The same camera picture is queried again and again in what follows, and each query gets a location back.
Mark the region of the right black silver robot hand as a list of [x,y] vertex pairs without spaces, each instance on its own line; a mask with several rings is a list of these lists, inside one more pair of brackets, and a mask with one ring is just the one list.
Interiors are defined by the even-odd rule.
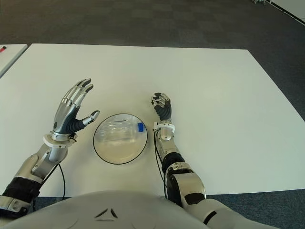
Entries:
[[154,93],[151,98],[151,104],[160,121],[171,121],[172,106],[170,98],[164,93]]

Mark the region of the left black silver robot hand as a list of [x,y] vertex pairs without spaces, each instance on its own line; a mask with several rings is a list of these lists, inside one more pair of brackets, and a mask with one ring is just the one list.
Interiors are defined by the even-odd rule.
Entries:
[[77,82],[62,98],[53,122],[53,132],[57,135],[68,135],[84,129],[94,122],[100,114],[99,110],[93,111],[89,116],[79,120],[77,113],[87,93],[93,89],[91,79]]

